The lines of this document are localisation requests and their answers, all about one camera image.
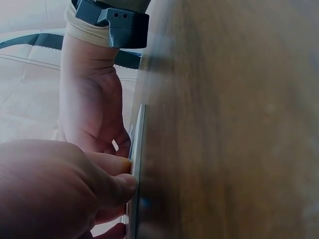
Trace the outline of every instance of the hand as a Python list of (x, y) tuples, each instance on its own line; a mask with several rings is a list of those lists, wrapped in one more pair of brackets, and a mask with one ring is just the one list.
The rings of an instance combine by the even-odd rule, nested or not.
[[(90, 229), (124, 214), (136, 181), (127, 159), (84, 153), (58, 141), (0, 144), (1, 238), (91, 239)], [(97, 239), (123, 239), (117, 224)]]
[(84, 151), (128, 157), (131, 141), (123, 125), (122, 85), (113, 67), (117, 52), (65, 35), (60, 136)]

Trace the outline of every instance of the black wristband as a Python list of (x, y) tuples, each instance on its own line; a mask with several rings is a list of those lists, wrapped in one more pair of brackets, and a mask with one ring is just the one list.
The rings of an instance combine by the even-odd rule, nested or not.
[(75, 17), (94, 26), (109, 26), (109, 46), (137, 49), (147, 46), (150, 16), (115, 8), (100, 1), (72, 0)]

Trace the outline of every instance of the metal edge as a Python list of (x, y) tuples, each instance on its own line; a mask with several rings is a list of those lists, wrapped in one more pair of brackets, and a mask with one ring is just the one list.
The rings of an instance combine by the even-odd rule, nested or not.
[(142, 143), (143, 143), (143, 133), (144, 133), (144, 122), (145, 122), (145, 111), (146, 111), (146, 105), (141, 105), (140, 107), (140, 117), (138, 118), (138, 122), (136, 125), (136, 129), (138, 129), (138, 133), (134, 133), (133, 135), (137, 135), (137, 138), (134, 138), (134, 140), (137, 140), (137, 147), (136, 151), (133, 152), (135, 157), (135, 166), (132, 169), (132, 174), (135, 175), (138, 188), (129, 202), (130, 212), (129, 212), (129, 231), (128, 231), (128, 237), (129, 239), (135, 239), (136, 238), (136, 232), (137, 232), (137, 212), (138, 212), (138, 202), (139, 202), (139, 187), (140, 187), (140, 169), (141, 169), (141, 154), (142, 154)]

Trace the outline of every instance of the metal plate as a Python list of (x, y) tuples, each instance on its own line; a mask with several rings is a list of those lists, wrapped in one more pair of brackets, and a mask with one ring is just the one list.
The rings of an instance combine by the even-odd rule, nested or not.
[(136, 238), (136, 224), (137, 224), (137, 210), (139, 199), (139, 183), (140, 183), (140, 168), (141, 168), (141, 152), (142, 152), (142, 138), (145, 119), (145, 105), (140, 106), (136, 128), (133, 130), (133, 126), (130, 129), (130, 137), (132, 146), (130, 149), (129, 159), (132, 162), (132, 175), (135, 176), (138, 182), (138, 189), (127, 205), (127, 215), (122, 217), (122, 223), (128, 224), (128, 239)]

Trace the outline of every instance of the wood grain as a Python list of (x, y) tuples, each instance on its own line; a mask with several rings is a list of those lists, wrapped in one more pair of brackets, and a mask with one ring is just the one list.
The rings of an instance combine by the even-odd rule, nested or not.
[(319, 1), (155, 4), (138, 238), (319, 238)]

